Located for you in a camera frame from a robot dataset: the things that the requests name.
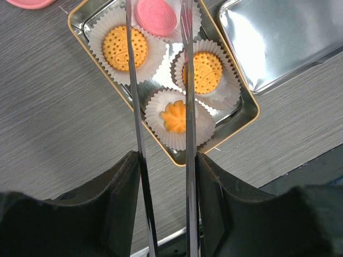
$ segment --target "wood grain tabletop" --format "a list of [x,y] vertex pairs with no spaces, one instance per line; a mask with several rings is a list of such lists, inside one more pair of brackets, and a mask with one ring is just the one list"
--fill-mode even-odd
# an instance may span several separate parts
[[[54,198],[136,150],[133,113],[67,26],[80,1],[0,1],[0,190]],[[206,0],[215,15],[221,1]],[[343,143],[343,54],[256,97],[260,116],[208,156],[262,186]],[[185,226],[185,168],[144,131],[159,239]],[[147,246],[140,191],[132,251]]]

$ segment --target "round pink pastry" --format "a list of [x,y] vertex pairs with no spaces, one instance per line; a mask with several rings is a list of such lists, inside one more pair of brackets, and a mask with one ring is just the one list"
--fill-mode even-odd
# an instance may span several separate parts
[[135,15],[142,28],[156,36],[167,36],[176,27],[176,15],[164,0],[139,0]]

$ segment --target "silver metal lid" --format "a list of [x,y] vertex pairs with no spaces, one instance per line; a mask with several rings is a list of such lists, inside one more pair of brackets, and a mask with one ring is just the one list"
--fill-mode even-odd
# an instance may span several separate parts
[[219,23],[250,90],[262,95],[343,50],[342,0],[229,0]]

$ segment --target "black object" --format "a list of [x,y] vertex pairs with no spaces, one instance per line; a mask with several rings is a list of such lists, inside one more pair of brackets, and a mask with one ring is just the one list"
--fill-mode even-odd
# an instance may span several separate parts
[[0,256],[130,256],[138,154],[56,200],[0,194]]
[[303,186],[275,197],[199,154],[207,256],[343,256],[343,187]]

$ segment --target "pink bowl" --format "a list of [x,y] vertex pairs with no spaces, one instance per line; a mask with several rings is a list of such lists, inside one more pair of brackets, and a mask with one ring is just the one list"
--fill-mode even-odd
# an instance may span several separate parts
[[6,0],[10,4],[24,9],[41,9],[47,7],[55,0]]

